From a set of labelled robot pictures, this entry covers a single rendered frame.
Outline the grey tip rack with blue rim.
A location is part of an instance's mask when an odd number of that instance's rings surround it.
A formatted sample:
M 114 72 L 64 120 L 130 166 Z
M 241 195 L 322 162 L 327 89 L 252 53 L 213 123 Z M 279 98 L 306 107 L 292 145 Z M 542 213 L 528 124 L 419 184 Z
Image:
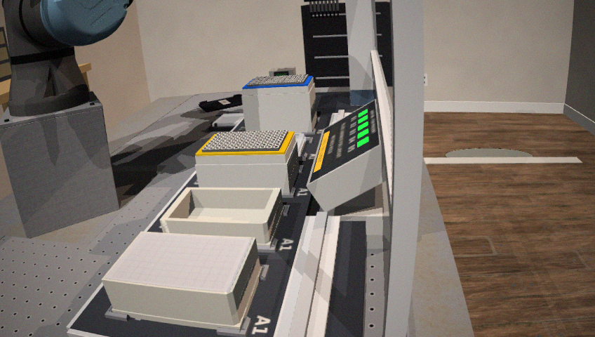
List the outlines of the grey tip rack with blue rim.
M 308 74 L 256 77 L 242 88 L 246 131 L 313 131 L 316 95 Z

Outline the beige open rectangular reservoir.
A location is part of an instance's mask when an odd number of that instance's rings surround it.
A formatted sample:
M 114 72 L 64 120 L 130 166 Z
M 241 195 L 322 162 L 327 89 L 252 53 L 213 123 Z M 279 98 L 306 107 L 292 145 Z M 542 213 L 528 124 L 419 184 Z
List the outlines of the beige open rectangular reservoir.
M 160 223 L 163 233 L 256 237 L 257 246 L 271 246 L 284 209 L 281 188 L 186 187 Z

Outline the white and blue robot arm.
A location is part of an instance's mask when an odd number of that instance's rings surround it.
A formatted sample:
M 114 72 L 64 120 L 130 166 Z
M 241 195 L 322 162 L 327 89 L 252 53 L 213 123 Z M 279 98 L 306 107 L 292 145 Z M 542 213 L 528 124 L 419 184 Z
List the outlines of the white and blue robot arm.
M 94 44 L 113 34 L 132 2 L 1 0 L 12 67 L 10 115 L 48 114 L 88 102 L 74 46 Z

